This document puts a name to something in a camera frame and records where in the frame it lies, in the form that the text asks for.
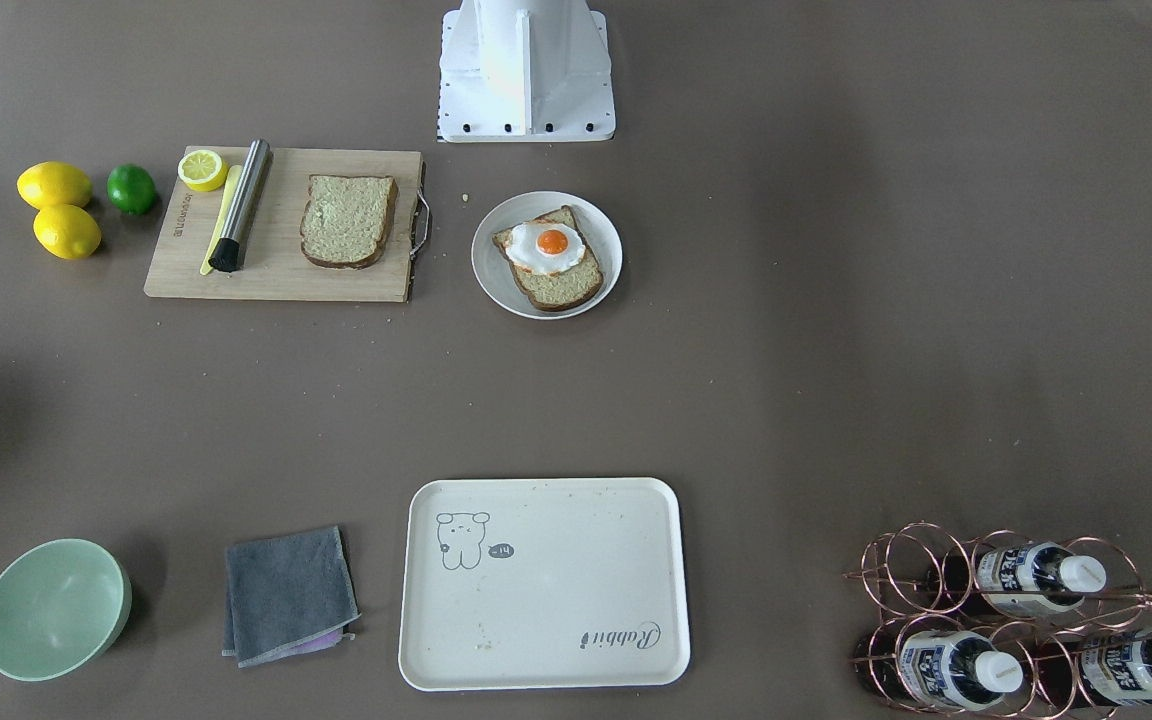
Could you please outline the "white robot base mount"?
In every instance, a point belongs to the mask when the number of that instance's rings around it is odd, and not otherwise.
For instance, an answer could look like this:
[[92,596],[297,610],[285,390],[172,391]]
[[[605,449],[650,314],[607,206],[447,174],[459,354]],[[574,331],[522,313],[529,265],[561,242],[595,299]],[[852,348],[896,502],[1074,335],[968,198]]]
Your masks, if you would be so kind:
[[438,141],[614,137],[608,23],[585,1],[463,1],[440,29]]

